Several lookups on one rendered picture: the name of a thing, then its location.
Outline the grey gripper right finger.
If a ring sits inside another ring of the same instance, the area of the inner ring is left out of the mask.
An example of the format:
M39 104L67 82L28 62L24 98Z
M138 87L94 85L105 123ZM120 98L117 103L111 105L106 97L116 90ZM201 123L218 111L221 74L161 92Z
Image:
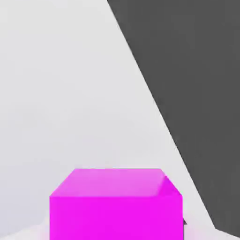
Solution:
M218 230L204 221L184 221L184 240L240 240L239 237Z

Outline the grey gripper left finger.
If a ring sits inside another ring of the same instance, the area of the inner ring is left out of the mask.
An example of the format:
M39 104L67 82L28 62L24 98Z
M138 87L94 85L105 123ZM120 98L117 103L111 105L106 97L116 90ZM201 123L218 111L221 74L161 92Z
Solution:
M50 240L49 236L49 219L46 219L39 225L2 237L0 240Z

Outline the small magenta cube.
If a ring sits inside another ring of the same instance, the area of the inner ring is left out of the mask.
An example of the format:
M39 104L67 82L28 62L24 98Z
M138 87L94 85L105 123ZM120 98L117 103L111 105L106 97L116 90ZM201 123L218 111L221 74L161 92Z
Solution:
M157 168L75 169L49 197L50 240L183 240L183 198Z

